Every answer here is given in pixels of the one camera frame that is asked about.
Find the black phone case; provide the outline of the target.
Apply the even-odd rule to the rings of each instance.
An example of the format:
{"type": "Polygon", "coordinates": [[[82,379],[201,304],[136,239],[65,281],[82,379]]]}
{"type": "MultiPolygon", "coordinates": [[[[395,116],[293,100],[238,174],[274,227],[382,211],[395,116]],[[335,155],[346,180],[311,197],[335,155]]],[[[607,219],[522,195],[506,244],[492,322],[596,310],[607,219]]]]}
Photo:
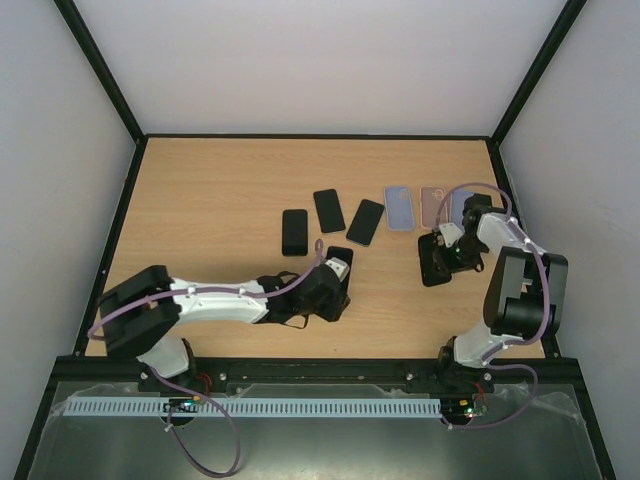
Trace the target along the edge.
{"type": "Polygon", "coordinates": [[[448,250],[441,236],[435,232],[422,235],[417,245],[423,285],[435,287],[450,282],[452,273],[446,262],[448,250]]]}

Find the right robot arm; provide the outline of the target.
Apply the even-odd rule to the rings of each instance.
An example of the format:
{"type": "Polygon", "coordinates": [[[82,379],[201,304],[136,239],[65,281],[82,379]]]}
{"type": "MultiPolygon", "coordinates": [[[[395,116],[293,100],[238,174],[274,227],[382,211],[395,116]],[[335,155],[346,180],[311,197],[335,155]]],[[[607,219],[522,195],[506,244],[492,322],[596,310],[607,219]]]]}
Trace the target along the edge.
{"type": "Polygon", "coordinates": [[[440,348],[435,378],[443,389],[470,389],[502,352],[534,344],[559,328],[568,260],[533,242],[514,216],[492,205],[490,196],[466,199],[462,224],[441,224],[421,236],[418,252],[426,287],[444,285],[456,273],[480,273],[483,256],[496,257],[482,319],[440,348]]]}

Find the black phone from pink case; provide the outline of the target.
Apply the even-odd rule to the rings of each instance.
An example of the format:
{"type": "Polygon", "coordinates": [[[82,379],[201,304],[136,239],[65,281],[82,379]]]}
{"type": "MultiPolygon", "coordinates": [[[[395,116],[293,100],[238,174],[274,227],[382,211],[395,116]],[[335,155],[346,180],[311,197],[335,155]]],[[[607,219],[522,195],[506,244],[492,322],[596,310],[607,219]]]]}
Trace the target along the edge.
{"type": "Polygon", "coordinates": [[[313,193],[316,213],[323,234],[344,231],[346,228],[338,193],[335,189],[313,193]]]}

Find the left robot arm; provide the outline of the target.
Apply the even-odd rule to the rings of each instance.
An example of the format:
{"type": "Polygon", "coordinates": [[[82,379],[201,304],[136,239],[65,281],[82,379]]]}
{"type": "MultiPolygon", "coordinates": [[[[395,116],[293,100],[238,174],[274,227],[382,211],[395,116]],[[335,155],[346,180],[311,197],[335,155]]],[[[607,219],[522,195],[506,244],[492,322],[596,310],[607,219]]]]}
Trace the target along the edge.
{"type": "Polygon", "coordinates": [[[207,284],[150,266],[102,295],[100,320],[88,336],[111,360],[136,360],[165,379],[192,368],[190,347],[172,331],[183,325],[234,321],[285,325],[295,317],[336,322],[350,303],[351,265],[320,258],[303,274],[283,271],[238,284],[207,284]]]}

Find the pink phone case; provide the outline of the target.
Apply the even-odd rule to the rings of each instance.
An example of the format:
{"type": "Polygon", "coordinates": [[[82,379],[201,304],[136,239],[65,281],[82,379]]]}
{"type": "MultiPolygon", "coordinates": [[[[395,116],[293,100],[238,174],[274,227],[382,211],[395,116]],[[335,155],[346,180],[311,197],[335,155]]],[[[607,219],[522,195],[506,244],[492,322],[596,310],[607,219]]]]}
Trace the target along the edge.
{"type": "Polygon", "coordinates": [[[436,216],[446,191],[442,187],[423,186],[420,188],[420,218],[425,229],[432,229],[437,225],[436,216]]]}

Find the lilac case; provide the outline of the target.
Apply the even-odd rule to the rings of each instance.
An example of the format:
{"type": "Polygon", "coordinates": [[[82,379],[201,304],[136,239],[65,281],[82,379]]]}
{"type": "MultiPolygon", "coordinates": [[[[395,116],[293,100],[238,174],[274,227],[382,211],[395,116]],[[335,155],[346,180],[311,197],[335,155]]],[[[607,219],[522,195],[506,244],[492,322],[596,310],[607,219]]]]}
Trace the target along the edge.
{"type": "Polygon", "coordinates": [[[449,221],[458,227],[463,227],[464,206],[467,199],[474,195],[473,191],[458,189],[451,195],[449,221]]]}
{"type": "Polygon", "coordinates": [[[384,203],[388,228],[391,231],[410,232],[415,228],[415,217],[410,189],[389,186],[384,189],[384,203]]]}

